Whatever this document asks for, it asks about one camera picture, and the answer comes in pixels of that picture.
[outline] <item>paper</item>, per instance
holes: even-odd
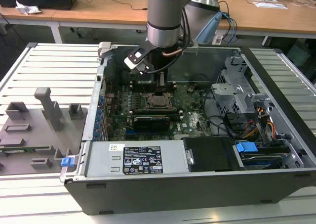
[[[15,9],[17,9],[20,13],[22,13],[24,15],[41,13],[41,11],[39,10],[39,8],[37,6],[23,5],[23,4],[19,3],[17,0],[15,2],[16,2]]]
[[[265,2],[260,2],[255,4],[257,7],[263,7],[263,8],[275,8],[275,9],[287,9],[282,4],[276,4],[276,3],[265,3]]]

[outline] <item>blue plastic tab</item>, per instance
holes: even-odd
[[[65,157],[61,160],[62,167],[73,167],[75,166],[75,158],[74,157]]]
[[[241,141],[236,145],[238,152],[258,152],[258,148],[254,142]]]
[[[196,41],[199,45],[206,45],[213,40],[218,25],[222,19],[222,13],[217,12],[209,22],[204,26],[201,32],[197,35]]]

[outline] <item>green circuit board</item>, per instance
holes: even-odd
[[[146,106],[144,95],[147,93],[132,92],[129,89],[123,89],[117,93],[116,114],[109,113],[112,121],[110,140],[174,140],[181,139],[184,136],[209,136],[211,129],[207,126],[206,118],[200,109],[202,97],[200,90],[193,93],[187,93],[188,84],[178,84],[177,90],[170,93],[172,106],[181,109],[183,115],[180,120],[170,121],[168,131],[160,133],[138,133],[133,130],[132,117],[130,109],[143,108]]]

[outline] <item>motherboard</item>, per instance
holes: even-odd
[[[176,90],[159,96],[146,90],[144,85],[139,90],[122,86],[107,95],[109,140],[180,140],[212,135],[202,110],[205,90],[192,90],[188,83],[177,84]]]

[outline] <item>blue cable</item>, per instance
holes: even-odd
[[[235,36],[234,21],[233,21],[227,14],[225,14],[225,13],[223,13],[223,12],[222,12],[222,14],[223,14],[223,15],[232,23],[232,25],[233,25],[233,35],[232,35],[231,39],[228,41],[228,45],[230,45],[231,42],[232,42],[232,40],[233,40],[233,38],[234,38],[234,36]]]

